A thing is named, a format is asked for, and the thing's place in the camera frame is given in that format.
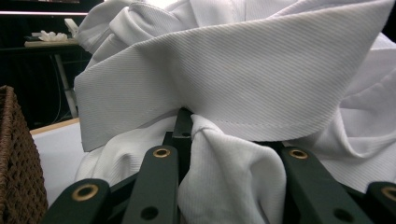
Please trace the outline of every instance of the white object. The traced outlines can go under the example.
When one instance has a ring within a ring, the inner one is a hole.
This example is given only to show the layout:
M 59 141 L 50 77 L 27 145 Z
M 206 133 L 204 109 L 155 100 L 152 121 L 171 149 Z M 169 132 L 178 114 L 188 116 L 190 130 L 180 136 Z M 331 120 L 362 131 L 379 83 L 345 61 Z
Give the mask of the white object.
M 133 3 L 106 18 L 105 32 L 88 35 L 99 27 L 93 11 L 78 39 L 93 59 L 76 79 L 83 146 L 93 152 L 78 178 L 136 165 L 105 158 L 137 161 L 139 154 L 123 146 L 138 141 L 124 134 L 185 106 L 196 114 L 191 169 L 178 194 L 189 223 L 265 223 L 262 213 L 281 222 L 279 158 L 246 140 L 299 138 L 296 145 L 315 150 L 337 180 L 360 191 L 373 180 L 394 182 L 396 57 L 394 44 L 379 35 L 392 5 L 190 0 L 160 9 Z M 125 175 L 105 174 L 110 180 Z M 268 206 L 273 202 L 276 210 Z
M 49 41 L 49 42 L 61 42 L 61 41 L 67 41 L 67 35 L 58 33 L 55 34 L 53 32 L 45 32 L 41 31 L 41 36 L 38 37 L 42 41 Z
M 40 154 L 49 205 L 74 183 L 86 153 L 82 150 L 79 123 L 33 135 Z
M 72 34 L 73 38 L 76 37 L 76 34 L 78 32 L 78 26 L 73 21 L 73 19 L 70 18 L 64 19 L 64 24 L 69 29 L 69 32 Z

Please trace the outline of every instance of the fabric fold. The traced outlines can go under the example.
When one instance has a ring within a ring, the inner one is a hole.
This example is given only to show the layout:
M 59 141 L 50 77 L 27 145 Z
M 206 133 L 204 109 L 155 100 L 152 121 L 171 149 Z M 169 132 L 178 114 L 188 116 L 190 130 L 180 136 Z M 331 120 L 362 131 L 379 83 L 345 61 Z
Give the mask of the fabric fold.
M 286 175 L 281 159 L 192 116 L 191 167 L 178 205 L 191 223 L 281 223 Z
M 247 140 L 315 133 L 332 120 L 391 5 L 323 8 L 134 44 L 76 78 L 84 150 L 182 106 Z

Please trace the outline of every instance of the metal stand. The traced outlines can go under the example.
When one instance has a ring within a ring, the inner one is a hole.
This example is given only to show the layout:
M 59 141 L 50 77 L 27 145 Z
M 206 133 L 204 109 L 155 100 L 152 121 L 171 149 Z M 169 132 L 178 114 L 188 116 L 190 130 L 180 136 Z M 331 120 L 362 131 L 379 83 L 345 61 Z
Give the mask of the metal stand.
M 69 83 L 67 82 L 66 72 L 64 71 L 64 64 L 62 63 L 61 55 L 55 54 L 56 65 L 58 66 L 59 75 L 61 76 L 62 84 L 64 85 L 64 95 L 66 96 L 67 103 L 70 108 L 70 113 L 73 119 L 78 117 L 76 108 L 76 96 L 73 89 L 70 89 Z

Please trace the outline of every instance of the wicker basket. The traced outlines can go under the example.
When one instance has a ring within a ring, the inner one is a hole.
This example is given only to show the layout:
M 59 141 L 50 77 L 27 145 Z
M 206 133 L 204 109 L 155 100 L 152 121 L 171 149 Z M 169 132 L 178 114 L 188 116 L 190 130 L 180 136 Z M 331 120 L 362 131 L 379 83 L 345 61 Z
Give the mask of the wicker basket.
M 38 223 L 47 193 L 38 151 L 13 89 L 0 87 L 0 223 Z

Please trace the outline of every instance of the dark background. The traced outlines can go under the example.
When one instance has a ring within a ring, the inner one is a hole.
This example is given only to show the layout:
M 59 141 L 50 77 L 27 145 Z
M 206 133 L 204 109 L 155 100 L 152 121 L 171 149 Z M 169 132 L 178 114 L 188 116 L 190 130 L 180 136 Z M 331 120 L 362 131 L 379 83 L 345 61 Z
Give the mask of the dark background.
M 0 11 L 6 9 L 70 11 L 73 9 L 72 11 L 81 12 L 88 11 L 101 1 L 84 0 L 81 2 L 85 2 L 85 5 L 70 7 L 75 4 L 12 5 L 10 3 L 17 2 L 1 0 Z M 388 23 L 383 30 L 383 33 L 394 42 L 396 42 L 395 14 L 395 7 L 393 7 Z M 77 25 L 80 25 L 84 16 L 0 15 L 0 50 L 23 48 L 24 36 L 31 35 L 32 32 L 39 33 L 41 30 L 45 30 L 46 32 L 68 34 L 67 27 L 64 25 L 65 18 L 72 18 Z M 83 49 L 77 49 L 65 52 L 61 56 L 64 62 L 73 62 L 64 65 L 69 86 L 73 87 L 75 76 L 85 69 L 91 54 Z M 15 89 L 22 113 L 30 129 L 71 118 L 62 82 L 55 69 L 55 61 L 49 55 L 27 55 L 24 57 L 0 55 L 0 86 L 3 85 L 12 86 Z

